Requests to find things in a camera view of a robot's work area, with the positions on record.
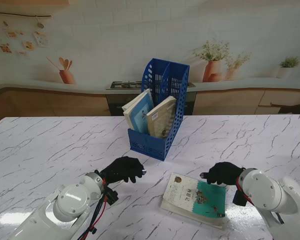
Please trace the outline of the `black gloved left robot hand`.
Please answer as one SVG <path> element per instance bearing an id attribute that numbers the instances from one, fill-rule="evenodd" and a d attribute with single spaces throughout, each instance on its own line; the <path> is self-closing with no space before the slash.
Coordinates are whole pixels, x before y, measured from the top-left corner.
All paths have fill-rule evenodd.
<path id="1" fill-rule="evenodd" d="M 144 175 L 144 166 L 137 158 L 123 156 L 115 159 L 110 165 L 100 172 L 100 177 L 105 180 L 107 185 L 124 181 L 136 183 L 136 178 Z"/>

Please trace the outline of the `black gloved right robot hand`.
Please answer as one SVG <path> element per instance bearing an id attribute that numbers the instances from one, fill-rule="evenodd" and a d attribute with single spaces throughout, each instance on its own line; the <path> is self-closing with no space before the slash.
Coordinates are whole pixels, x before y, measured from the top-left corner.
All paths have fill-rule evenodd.
<path id="1" fill-rule="evenodd" d="M 245 169 L 245 167 L 238 167 L 230 162 L 218 162 L 208 172 L 202 172 L 199 176 L 208 184 L 234 186 Z"/>

